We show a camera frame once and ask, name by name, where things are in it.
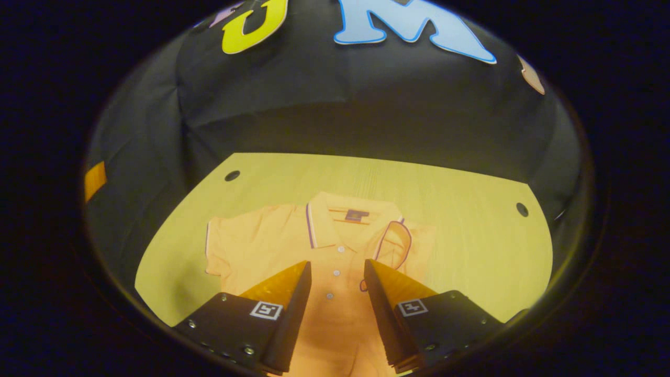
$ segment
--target table surface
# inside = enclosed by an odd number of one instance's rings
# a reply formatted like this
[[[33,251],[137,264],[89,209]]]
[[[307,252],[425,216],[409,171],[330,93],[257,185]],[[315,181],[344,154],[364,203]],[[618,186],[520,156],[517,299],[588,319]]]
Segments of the table surface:
[[[225,176],[239,170],[230,182]],[[174,209],[146,249],[135,288],[174,326],[220,290],[205,274],[206,226],[267,205],[305,205],[326,191],[394,202],[406,219],[435,225],[423,283],[459,290],[499,321],[530,307],[551,274],[549,228],[525,183],[436,166],[309,154],[238,153]],[[522,203],[528,216],[517,210]]]

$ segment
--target yellow polo shirt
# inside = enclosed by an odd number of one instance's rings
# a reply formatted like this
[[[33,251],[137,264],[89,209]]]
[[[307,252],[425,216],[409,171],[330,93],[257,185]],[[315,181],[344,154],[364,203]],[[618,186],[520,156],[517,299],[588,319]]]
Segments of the yellow polo shirt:
[[[422,281],[435,227],[406,221],[390,202],[317,194],[305,206],[276,205],[207,227],[208,274],[241,294],[303,260],[312,288],[285,376],[394,376],[365,283],[372,258]]]

